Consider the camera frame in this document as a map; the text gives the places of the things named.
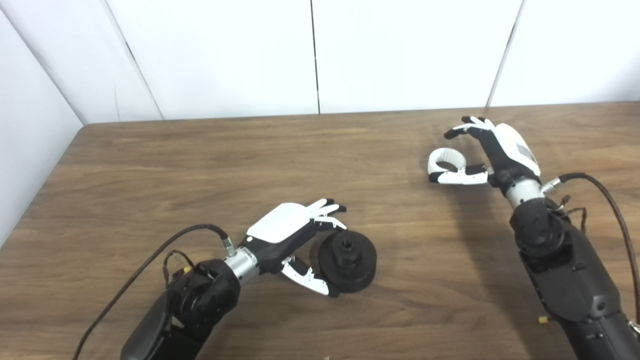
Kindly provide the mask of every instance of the robotic arm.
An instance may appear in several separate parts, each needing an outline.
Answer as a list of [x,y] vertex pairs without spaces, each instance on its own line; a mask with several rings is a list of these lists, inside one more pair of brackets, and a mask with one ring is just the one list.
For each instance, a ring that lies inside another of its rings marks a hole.
[[[623,314],[620,293],[586,235],[546,198],[565,179],[541,185],[540,168],[524,139],[507,124],[463,117],[464,125],[444,135],[469,134],[480,141],[490,167],[467,166],[454,149],[437,149],[428,163],[429,180],[441,184],[489,183],[507,198],[520,259],[540,300],[563,328],[580,360],[640,359],[634,328]],[[438,163],[450,163],[449,171]]]
[[122,348],[122,360],[193,360],[213,327],[236,306],[240,289],[254,277],[282,272],[322,295],[339,291],[293,252],[319,231],[347,227],[329,215],[346,208],[331,199],[303,206],[284,203],[247,230],[236,249],[229,239],[224,259],[179,270]]

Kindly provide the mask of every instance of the wooden table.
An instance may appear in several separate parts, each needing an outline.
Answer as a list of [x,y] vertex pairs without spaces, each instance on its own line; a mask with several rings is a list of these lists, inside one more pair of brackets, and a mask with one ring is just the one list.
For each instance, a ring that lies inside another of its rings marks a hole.
[[[500,192],[431,184],[421,169],[443,146],[484,161],[470,137],[442,138],[468,114],[518,129],[545,181],[574,171],[601,180],[640,236],[639,103],[94,124],[0,252],[0,357],[70,359],[126,278],[183,227],[213,222],[237,241],[281,202],[333,197],[349,209],[340,220],[377,246],[372,285],[328,299],[281,275],[259,277],[201,359],[573,359],[559,327],[537,323],[543,310]],[[571,206],[589,208],[588,234],[633,316],[611,210],[588,183],[568,184],[555,198],[566,193]],[[312,247],[298,254],[308,258]],[[207,232],[173,248],[197,261],[224,254]],[[162,290],[156,261],[81,358],[118,359]]]

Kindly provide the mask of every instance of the black cylindrical object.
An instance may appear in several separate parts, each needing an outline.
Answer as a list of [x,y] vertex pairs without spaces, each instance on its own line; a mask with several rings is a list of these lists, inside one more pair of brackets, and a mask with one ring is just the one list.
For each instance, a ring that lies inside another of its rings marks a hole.
[[371,240],[355,231],[339,231],[320,245],[318,263],[323,277],[340,292],[366,288],[376,274],[378,255]]

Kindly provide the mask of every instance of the white ring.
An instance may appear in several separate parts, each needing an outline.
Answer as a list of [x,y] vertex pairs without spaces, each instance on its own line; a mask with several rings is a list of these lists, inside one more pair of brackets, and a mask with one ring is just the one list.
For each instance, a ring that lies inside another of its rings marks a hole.
[[457,171],[463,170],[467,166],[467,159],[460,151],[449,147],[441,147],[435,149],[431,155],[429,155],[429,162],[427,163],[427,172],[446,172],[451,171],[443,167],[438,166],[438,163],[448,163],[456,167]]

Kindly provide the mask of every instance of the wire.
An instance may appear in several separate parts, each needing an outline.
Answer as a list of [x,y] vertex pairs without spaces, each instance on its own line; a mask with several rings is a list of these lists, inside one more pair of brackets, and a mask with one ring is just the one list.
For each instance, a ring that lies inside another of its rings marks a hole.
[[171,258],[172,255],[174,254],[180,254],[180,256],[182,256],[187,263],[189,264],[189,266],[193,269],[195,267],[195,265],[193,264],[193,261],[191,261],[191,259],[189,259],[189,256],[187,256],[187,254],[183,253],[180,250],[171,250],[169,251],[169,253],[164,257],[164,261],[162,264],[162,273],[164,275],[164,287],[166,289],[169,288],[169,269],[167,268],[167,263],[169,262],[169,258]]
[[120,290],[113,297],[113,299],[111,299],[111,301],[109,301],[109,304],[107,304],[107,306],[102,310],[102,312],[100,312],[100,314],[93,321],[93,323],[91,323],[91,325],[89,325],[89,328],[87,328],[87,330],[84,332],[82,338],[80,339],[80,342],[78,343],[78,346],[76,347],[76,352],[75,352],[75,354],[74,354],[74,356],[72,358],[73,360],[77,360],[78,359],[78,357],[80,356],[80,351],[82,351],[82,347],[84,346],[85,341],[87,340],[87,338],[89,337],[89,335],[91,334],[93,329],[107,315],[109,310],[111,310],[111,308],[115,305],[115,303],[118,301],[118,299],[120,299],[122,294],[124,294],[124,292],[127,291],[129,286],[136,280],[136,278],[138,278],[138,276],[140,276],[140,274],[142,274],[142,271],[144,271],[144,269],[146,269],[146,267],[149,264],[151,264],[151,262],[153,260],[155,260],[155,258],[157,258],[158,255],[160,255],[160,253],[162,253],[162,251],[164,251],[167,248],[167,246],[171,245],[171,243],[173,243],[175,240],[178,240],[178,238],[180,238],[182,235],[184,235],[186,233],[190,233],[191,231],[199,230],[199,229],[211,230],[211,231],[215,232],[216,234],[220,235],[220,238],[222,240],[227,239],[229,237],[227,235],[227,233],[225,233],[224,230],[220,229],[218,226],[215,226],[213,224],[199,224],[199,225],[189,226],[186,229],[183,229],[183,230],[179,231],[178,233],[176,233],[175,235],[170,237],[168,240],[166,240],[162,245],[160,245],[160,247],[156,251],[154,251],[153,254],[151,254],[151,256],[149,256],[149,258],[147,260],[145,260],[144,263],[142,263],[142,265],[140,265],[140,267],[131,275],[129,280],[127,280],[127,282],[124,283],[122,288],[120,288]]
[[622,238],[625,241],[625,246],[627,248],[627,255],[629,257],[629,263],[631,265],[631,275],[634,280],[634,294],[636,296],[636,323],[640,323],[640,275],[638,274],[638,265],[636,262],[636,253],[634,252],[634,244],[631,242],[631,235],[629,235],[629,229],[627,228],[627,223],[625,219],[622,217],[622,213],[620,212],[620,208],[616,204],[616,201],[611,196],[611,193],[604,187],[600,181],[597,181],[594,177],[587,175],[583,172],[572,172],[569,174],[558,176],[561,182],[565,183],[572,179],[585,179],[594,184],[607,198],[609,205],[611,205],[611,209],[613,213],[616,215],[616,219],[620,224],[620,229],[622,230]]
[[571,209],[571,210],[567,211],[566,213],[564,213],[564,216],[568,217],[569,215],[573,214],[576,211],[581,211],[582,212],[582,221],[580,221],[580,231],[582,231],[582,233],[586,234],[587,233],[587,208],[574,208],[574,209]]

